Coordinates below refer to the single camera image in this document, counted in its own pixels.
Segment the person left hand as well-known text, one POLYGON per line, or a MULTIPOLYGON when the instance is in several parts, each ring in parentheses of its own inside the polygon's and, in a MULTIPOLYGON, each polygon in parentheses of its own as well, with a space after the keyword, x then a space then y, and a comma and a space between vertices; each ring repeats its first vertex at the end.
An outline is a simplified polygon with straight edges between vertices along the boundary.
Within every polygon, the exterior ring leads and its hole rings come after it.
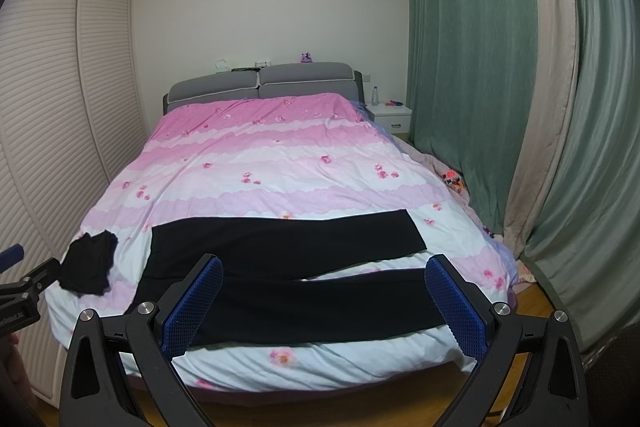
POLYGON ((32 386, 30 385, 21 353, 17 348, 20 340, 15 333, 6 337, 6 340, 8 340, 9 343, 9 351, 6 355, 2 355, 1 363, 9 375, 13 388, 28 406, 35 410, 38 401, 32 393, 32 386))

